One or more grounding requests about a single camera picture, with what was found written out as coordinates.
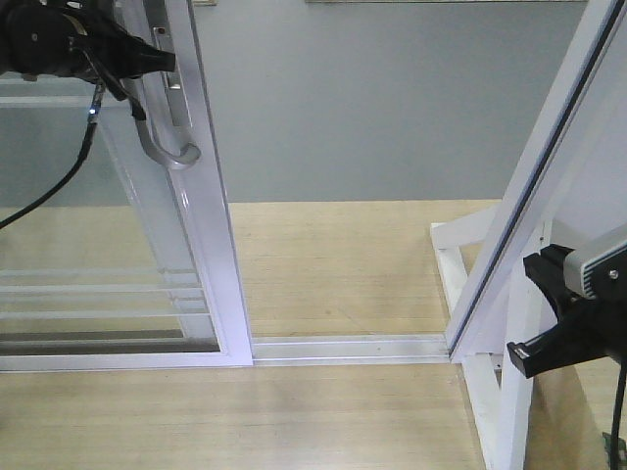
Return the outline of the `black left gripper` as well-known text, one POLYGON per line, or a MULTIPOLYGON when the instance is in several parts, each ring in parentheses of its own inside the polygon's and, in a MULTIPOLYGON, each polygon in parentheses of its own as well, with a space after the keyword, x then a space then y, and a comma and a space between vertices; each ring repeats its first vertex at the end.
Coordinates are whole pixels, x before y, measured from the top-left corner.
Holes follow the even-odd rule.
POLYGON ((1 72, 94 80, 89 52, 115 78, 175 71, 175 55, 127 33, 91 2, 1 3, 1 72))

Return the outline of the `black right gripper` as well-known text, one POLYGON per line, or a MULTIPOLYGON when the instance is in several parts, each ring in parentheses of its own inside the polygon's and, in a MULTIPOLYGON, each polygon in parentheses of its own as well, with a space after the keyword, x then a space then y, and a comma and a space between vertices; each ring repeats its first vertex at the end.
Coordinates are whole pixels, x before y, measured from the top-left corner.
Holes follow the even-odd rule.
POLYGON ((523 259, 524 272, 549 302, 557 323, 526 342, 506 344, 525 377, 610 357, 626 360, 626 303, 585 300, 566 287, 563 266, 572 248, 549 244, 523 259))

